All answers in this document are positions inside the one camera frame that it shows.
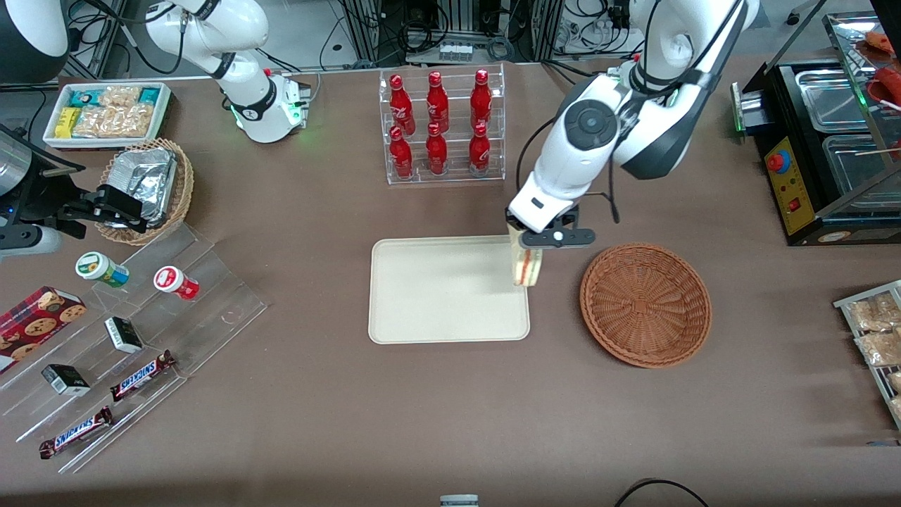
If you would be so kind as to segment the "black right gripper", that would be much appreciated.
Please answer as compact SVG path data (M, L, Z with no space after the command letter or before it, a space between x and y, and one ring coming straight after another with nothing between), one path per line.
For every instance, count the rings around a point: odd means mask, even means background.
M7 225L39 223L58 213L58 231L70 237L84 237L86 221L124 225L139 234L147 231L147 220L141 216L143 204L138 199L116 187L99 185L92 206L92 202L80 200L88 192L69 175L42 175L43 170L51 169L55 165L48 161L6 162Z

